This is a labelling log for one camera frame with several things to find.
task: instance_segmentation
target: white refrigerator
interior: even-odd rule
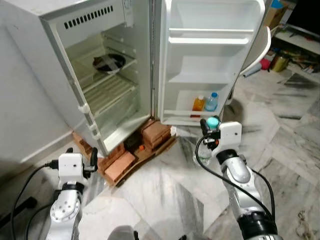
[[[263,0],[4,0],[0,8],[65,122],[105,156],[149,118],[198,126],[219,115],[270,38]],[[257,34],[261,50],[250,59]],[[104,56],[107,71],[97,69]],[[212,92],[215,112],[192,111]]]

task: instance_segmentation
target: black cable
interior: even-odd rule
[[[265,178],[265,176],[263,176],[260,172],[257,172],[253,169],[251,169],[252,172],[254,172],[255,174],[257,174],[260,178],[262,178],[265,182],[265,184],[267,185],[268,189],[269,189],[269,193],[270,193],[270,200],[271,200],[271,214],[273,217],[273,220],[276,220],[276,208],[275,208],[275,197],[274,197],[274,191],[272,190],[272,187],[269,183],[269,181]]]
[[[10,214],[10,222],[11,222],[11,238],[12,240],[16,240],[16,233],[15,233],[15,223],[14,223],[14,212],[16,209],[16,205],[18,203],[19,198],[21,197],[22,193],[24,192],[26,186],[28,185],[29,181],[31,180],[31,178],[42,168],[45,167],[50,167],[50,163],[46,163],[38,168],[36,168],[31,175],[27,178],[25,184],[23,185],[21,191],[18,194],[18,197],[16,198],[16,200],[14,201],[13,205],[12,205],[12,209],[11,209],[11,214]]]
[[[212,175],[216,176],[217,178],[223,180],[224,182],[230,184],[231,186],[235,187],[236,189],[239,189],[241,192],[243,192],[244,194],[248,195],[250,198],[252,198],[257,204],[259,204],[263,210],[265,211],[265,213],[267,214],[267,216],[270,218],[270,220],[273,219],[273,216],[271,215],[271,213],[269,212],[268,208],[260,201],[258,200],[257,198],[255,198],[253,195],[251,195],[249,192],[247,192],[246,190],[244,190],[243,188],[241,188],[240,186],[234,184],[232,181],[226,179],[225,177],[223,176],[220,176],[219,174],[217,174],[216,172],[212,171],[211,169],[207,168],[200,160],[199,158],[199,154],[198,154],[198,151],[199,151],[199,146],[201,144],[201,142],[204,140],[204,139],[207,139],[207,138],[210,138],[209,135],[204,135],[200,138],[200,140],[196,143],[196,146],[195,146],[195,157],[196,157],[196,160],[198,161],[198,163],[200,164],[201,167],[203,167],[207,172],[211,173]]]
[[[33,215],[30,217],[29,221],[28,221],[28,224],[26,225],[26,228],[25,228],[25,231],[24,231],[24,240],[28,240],[28,234],[29,234],[29,228],[30,228],[30,225],[31,225],[31,222],[32,220],[34,219],[34,217],[39,213],[41,212],[42,210],[50,207],[53,203],[49,203],[47,205],[44,205],[42,207],[40,207],[37,211],[35,211],[33,213]]]

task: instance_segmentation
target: water bottle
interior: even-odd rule
[[[206,100],[204,110],[207,112],[214,112],[218,106],[218,93],[213,92],[211,96]]]
[[[208,166],[211,162],[211,150],[208,149],[208,147],[206,145],[204,145],[203,142],[201,142],[200,146],[199,146],[199,150],[198,150],[198,155],[199,155],[199,159],[201,161],[201,163],[203,163],[203,165]],[[193,152],[192,155],[193,161],[195,164],[197,164],[198,166],[200,166],[200,164],[197,161],[196,158],[196,153]]]
[[[206,121],[207,126],[209,127],[210,130],[216,130],[219,126],[219,119],[216,117],[209,117],[208,120]],[[201,163],[205,166],[208,166],[211,162],[211,153],[212,151],[208,148],[207,145],[204,145],[203,141],[199,145],[198,149],[198,156],[201,161]],[[192,159],[195,162],[196,165],[200,166],[198,163],[198,160],[196,158],[196,153],[193,151]]]

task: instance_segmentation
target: open refrigerator door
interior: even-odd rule
[[[263,0],[162,0],[158,116],[163,124],[198,126],[219,115],[264,16]],[[216,93],[214,111],[192,111]]]

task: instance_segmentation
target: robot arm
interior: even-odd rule
[[[204,144],[207,144],[208,148],[212,150],[212,156],[217,158],[220,163],[223,177],[233,183],[231,185],[226,181],[223,182],[228,191],[230,206],[241,229],[243,239],[282,240],[269,211],[266,212],[256,200],[234,186],[240,187],[261,201],[261,196],[255,186],[253,171],[235,150],[241,143],[241,124],[239,122],[215,122],[218,124],[209,126],[204,119],[201,120],[202,133],[206,136]],[[199,159],[198,162],[207,170]]]
[[[46,240],[79,238],[83,191],[91,173],[98,169],[97,160],[98,150],[95,147],[92,149],[90,166],[84,166],[82,154],[73,153],[70,149],[58,158],[58,187],[61,192],[50,209],[51,225]]]

